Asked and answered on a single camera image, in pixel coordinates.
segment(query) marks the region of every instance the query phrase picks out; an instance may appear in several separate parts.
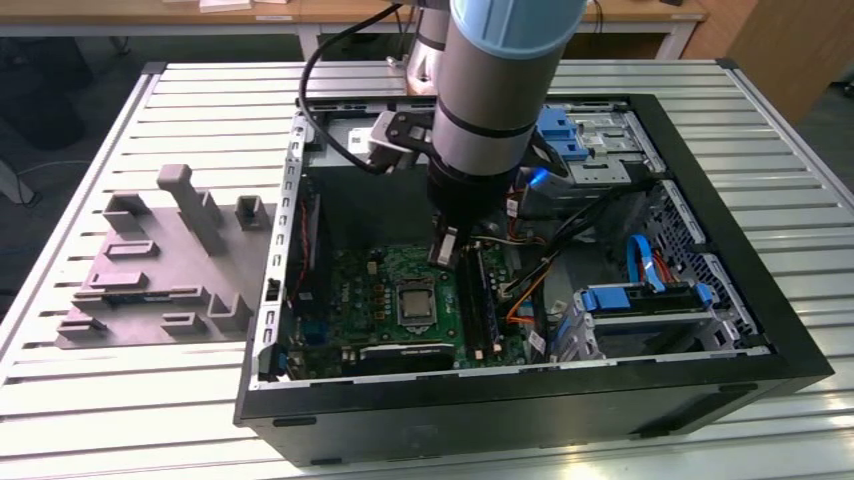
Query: floor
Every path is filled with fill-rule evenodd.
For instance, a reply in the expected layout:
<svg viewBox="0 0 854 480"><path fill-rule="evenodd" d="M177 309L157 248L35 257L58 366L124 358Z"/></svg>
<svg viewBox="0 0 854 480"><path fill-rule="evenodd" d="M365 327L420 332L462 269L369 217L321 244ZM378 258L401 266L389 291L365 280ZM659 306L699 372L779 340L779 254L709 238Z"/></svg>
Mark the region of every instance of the floor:
<svg viewBox="0 0 854 480"><path fill-rule="evenodd" d="M397 50L397 38L364 36L325 57L329 60L380 60ZM70 147L51 152L34 150L0 122L0 157L17 170L57 161L89 161L126 95L148 61L238 62L298 61L298 44L292 36L149 37L130 39L130 53L115 54L103 38L77 39L82 56L94 74L93 84L69 93L86 125L85 137ZM854 99L840 87L831 87L809 115L796 126L819 157L854 189ZM7 309L43 243L62 214L85 165L62 164L25 176L30 188L41 193L33 208L22 208L0 198L0 315Z"/></svg>

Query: blue led light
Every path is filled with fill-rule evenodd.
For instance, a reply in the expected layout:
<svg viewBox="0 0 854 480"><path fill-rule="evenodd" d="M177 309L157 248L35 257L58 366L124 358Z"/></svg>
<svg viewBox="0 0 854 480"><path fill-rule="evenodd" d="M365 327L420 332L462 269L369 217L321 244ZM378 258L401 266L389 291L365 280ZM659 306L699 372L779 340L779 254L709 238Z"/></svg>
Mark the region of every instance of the blue led light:
<svg viewBox="0 0 854 480"><path fill-rule="evenodd" d="M533 171L533 178L530 178L529 185L534 186L537 183L542 183L542 180L545 180L547 176L548 176L548 170L545 170L544 168L537 168Z"/></svg>

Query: white table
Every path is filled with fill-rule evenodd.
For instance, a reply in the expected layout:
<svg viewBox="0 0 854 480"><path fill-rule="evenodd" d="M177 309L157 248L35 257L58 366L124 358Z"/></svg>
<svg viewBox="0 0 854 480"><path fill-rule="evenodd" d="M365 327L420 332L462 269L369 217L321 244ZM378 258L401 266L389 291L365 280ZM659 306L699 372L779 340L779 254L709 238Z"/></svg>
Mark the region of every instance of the white table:
<svg viewBox="0 0 854 480"><path fill-rule="evenodd" d="M242 343L62 351L69 297L98 250L109 192L166 204L186 163L220 205L273 200L301 65L169 65L130 93L0 329L0 478L768 478L851 472L854 198L737 71L712 62L564 62L555 93L653 93L835 376L685 437L297 471L232 426ZM402 94L378 62L326 62L322 95Z"/></svg>

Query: power cable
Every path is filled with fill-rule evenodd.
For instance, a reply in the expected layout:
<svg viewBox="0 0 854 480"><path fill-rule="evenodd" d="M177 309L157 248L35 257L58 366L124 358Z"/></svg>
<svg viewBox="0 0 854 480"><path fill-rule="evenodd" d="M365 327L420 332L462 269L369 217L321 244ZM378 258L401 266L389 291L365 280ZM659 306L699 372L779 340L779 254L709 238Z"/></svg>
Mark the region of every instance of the power cable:
<svg viewBox="0 0 854 480"><path fill-rule="evenodd" d="M302 115L305 116L305 120L308 121L308 124L314 129L314 132L320 136L322 141L328 144L329 147L332 147L332 150L334 150L337 154L341 157L344 157L344 159L349 163L352 163L356 167L358 167L358 169L361 169L362 171L373 175L384 174L386 171L386 166L370 165L369 163L364 162L358 157L356 157L349 152L349 150L344 148L344 146L334 139L334 137L332 137L332 135L329 135L329 133L325 131L325 129L320 127L317 120L314 120L313 113L310 112L309 103L305 98L306 97L305 91L308 90L308 79L310 78L310 72L314 68L317 61L320 60L320 57L322 56L322 53L329 49L329 47L334 45L338 41L341 41L344 38L346 38L349 35L352 35L353 33L357 33L358 31L361 31L362 29L373 25L376 22L378 22L388 15L394 13L400 7L401 5L392 5L385 10L382 10L376 15L373 15L370 18L354 24L352 27L346 28L340 33L334 34L325 42L322 42L317 50L314 50L314 52L308 57L308 60L305 61L305 68L302 69L302 75L298 80L298 92L297 92L298 107L302 110Z"/></svg>

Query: wooden desk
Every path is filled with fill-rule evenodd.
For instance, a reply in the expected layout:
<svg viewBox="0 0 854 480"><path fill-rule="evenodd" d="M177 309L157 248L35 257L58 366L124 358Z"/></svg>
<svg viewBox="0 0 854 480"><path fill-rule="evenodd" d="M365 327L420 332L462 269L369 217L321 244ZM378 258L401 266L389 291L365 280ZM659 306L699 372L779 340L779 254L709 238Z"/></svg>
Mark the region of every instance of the wooden desk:
<svg viewBox="0 0 854 480"><path fill-rule="evenodd" d="M294 1L301 5L298 35L305 55L309 55L316 48L316 38L320 34L340 32L388 5L388 2L381 0ZM604 19L603 33L664 34L655 56L657 60L679 58L693 27L707 15L697 0L684 0L680 7L667 5L657 0L600 0L600 4ZM577 32L592 33L595 28L596 8L589 4ZM366 30L368 33L394 33L396 31L393 17L386 18L385 23Z"/></svg>
<svg viewBox="0 0 854 480"><path fill-rule="evenodd" d="M657 59L676 59L705 10L696 0L672 7L657 0L600 0L604 33L663 33ZM200 13L193 2L161 0L0 0L0 36L144 36L297 34L302 54L317 36L340 32L388 6L384 0L292 0L257 3L249 10ZM400 11L408 20L408 8ZM580 33L591 33L596 9L587 7ZM393 16L366 33L394 33Z"/></svg>

